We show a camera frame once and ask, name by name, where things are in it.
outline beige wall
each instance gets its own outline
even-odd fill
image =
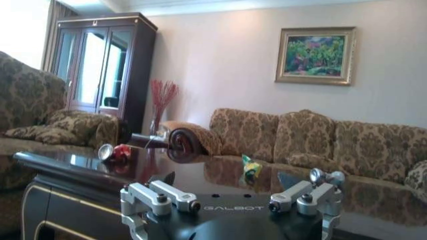
[[[159,27],[151,78],[180,87],[166,119],[207,127],[222,107],[271,114],[311,109],[336,120],[427,128],[427,0],[150,19]],[[331,26],[358,27],[352,86],[275,83],[280,28]],[[144,132],[151,108],[148,101]]]

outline vase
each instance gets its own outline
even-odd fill
[[[150,125],[150,135],[152,136],[158,135],[160,118],[162,118],[162,113],[152,114],[152,120]]]

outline red decorative branches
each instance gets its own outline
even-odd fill
[[[152,117],[154,128],[158,131],[159,122],[163,112],[172,100],[179,94],[179,86],[172,82],[163,82],[158,79],[151,81],[151,94],[152,94]]]

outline framed painting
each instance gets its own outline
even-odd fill
[[[350,86],[355,27],[283,28],[275,81]]]

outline rolled cushion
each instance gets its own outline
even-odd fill
[[[417,163],[409,171],[405,185],[411,189],[415,197],[427,204],[427,160]]]
[[[198,137],[210,155],[222,153],[222,140],[215,132],[190,122],[166,121],[160,125],[170,133],[176,129],[188,129]]]

